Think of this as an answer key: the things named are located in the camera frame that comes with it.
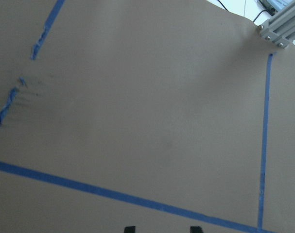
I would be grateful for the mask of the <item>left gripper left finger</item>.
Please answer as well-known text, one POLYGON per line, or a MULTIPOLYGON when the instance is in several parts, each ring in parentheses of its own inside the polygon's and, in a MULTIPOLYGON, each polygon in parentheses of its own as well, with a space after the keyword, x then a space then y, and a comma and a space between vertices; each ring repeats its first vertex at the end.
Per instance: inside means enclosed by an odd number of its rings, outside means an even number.
POLYGON ((124 233, 136 233, 136 227, 135 226, 126 226, 124 228, 124 233))

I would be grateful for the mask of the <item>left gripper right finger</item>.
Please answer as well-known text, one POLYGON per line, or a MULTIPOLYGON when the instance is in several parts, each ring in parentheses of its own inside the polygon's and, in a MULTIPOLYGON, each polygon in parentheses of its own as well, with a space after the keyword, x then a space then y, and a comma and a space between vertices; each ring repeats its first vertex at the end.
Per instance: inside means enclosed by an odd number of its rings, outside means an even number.
POLYGON ((190 226, 190 233, 202 233, 200 226, 190 226))

